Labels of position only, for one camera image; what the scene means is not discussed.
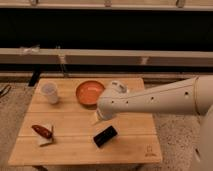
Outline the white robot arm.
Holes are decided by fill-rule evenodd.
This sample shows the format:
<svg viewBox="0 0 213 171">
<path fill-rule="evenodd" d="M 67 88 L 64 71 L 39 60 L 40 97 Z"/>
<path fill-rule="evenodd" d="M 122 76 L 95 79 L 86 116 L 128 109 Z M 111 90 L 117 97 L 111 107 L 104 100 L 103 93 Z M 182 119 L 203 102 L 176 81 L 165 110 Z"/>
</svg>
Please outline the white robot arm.
<svg viewBox="0 0 213 171">
<path fill-rule="evenodd" d="M 137 92 L 112 81 L 97 101 L 97 119 L 117 113 L 191 114 L 203 116 L 189 171 L 213 171 L 213 75 L 198 76 Z"/>
</svg>

